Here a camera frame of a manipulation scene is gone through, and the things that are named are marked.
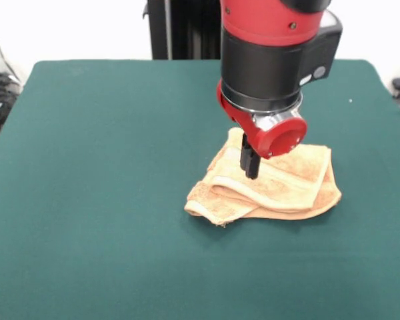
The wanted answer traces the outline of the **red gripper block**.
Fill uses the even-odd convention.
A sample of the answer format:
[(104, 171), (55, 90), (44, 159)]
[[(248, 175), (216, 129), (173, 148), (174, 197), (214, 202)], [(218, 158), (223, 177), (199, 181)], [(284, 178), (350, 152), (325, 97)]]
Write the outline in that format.
[(227, 116), (243, 130), (240, 166), (246, 176), (256, 179), (261, 157), (280, 156), (290, 152), (304, 139), (307, 122), (299, 112), (300, 104), (281, 112), (252, 113), (232, 105), (217, 84), (217, 100)]

